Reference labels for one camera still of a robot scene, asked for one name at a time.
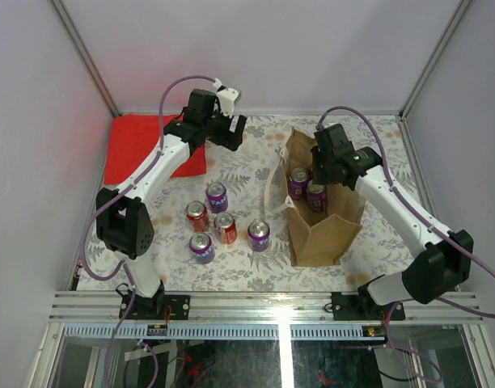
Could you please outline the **brown jute canvas bag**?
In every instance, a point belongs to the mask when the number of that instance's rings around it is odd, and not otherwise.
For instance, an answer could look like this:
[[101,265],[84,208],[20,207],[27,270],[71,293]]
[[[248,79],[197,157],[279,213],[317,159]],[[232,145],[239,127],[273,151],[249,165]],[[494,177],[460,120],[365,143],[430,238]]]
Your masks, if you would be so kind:
[[264,188],[264,210],[286,217],[294,267],[339,265],[362,230],[366,201],[341,184],[327,185],[324,194],[306,194],[299,200],[291,197],[291,172],[298,167],[310,171],[314,146],[312,137],[292,129]]

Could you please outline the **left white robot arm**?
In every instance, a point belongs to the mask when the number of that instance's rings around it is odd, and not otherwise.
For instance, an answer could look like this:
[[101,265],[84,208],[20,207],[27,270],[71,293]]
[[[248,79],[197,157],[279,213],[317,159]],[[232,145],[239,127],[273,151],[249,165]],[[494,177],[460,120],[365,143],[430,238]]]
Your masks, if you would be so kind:
[[182,116],[164,126],[163,144],[156,145],[116,189],[103,188],[97,195],[96,235],[129,269],[129,283],[140,296],[137,308],[147,318],[160,317],[166,308],[165,298],[157,294],[162,282],[146,256],[154,239],[147,206],[206,141],[231,151],[239,148],[247,117],[240,116],[234,130],[231,122],[240,98],[241,92],[232,87],[193,90]]

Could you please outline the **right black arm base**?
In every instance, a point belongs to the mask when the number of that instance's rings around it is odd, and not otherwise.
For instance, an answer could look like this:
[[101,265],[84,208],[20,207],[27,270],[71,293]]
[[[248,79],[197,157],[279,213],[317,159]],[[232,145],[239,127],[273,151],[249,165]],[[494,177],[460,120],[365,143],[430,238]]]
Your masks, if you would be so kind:
[[404,321],[406,319],[402,303],[391,312],[391,303],[377,305],[370,297],[368,285],[360,286],[356,292],[331,292],[331,309],[336,321]]

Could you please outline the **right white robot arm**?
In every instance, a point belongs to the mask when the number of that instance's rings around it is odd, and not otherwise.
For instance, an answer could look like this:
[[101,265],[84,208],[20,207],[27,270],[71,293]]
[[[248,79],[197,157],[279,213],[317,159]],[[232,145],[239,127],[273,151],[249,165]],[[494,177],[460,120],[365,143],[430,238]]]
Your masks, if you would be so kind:
[[384,168],[383,158],[366,146],[356,149],[340,124],[315,132],[312,148],[314,181],[339,183],[368,200],[409,249],[413,261],[402,272],[380,276],[358,290],[357,308],[365,318],[377,318],[387,305],[413,299],[428,304],[466,281],[473,239],[452,231],[408,194],[398,197],[399,183]]

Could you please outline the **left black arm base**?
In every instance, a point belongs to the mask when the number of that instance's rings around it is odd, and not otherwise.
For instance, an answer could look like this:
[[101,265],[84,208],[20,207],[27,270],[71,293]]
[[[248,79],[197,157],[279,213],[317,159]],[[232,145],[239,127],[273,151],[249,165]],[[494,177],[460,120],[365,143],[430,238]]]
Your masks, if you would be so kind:
[[163,284],[153,297],[136,296],[128,313],[127,309],[133,290],[126,284],[119,284],[115,292],[121,297],[120,318],[128,320],[183,321],[188,320],[191,297],[189,295],[166,294]]

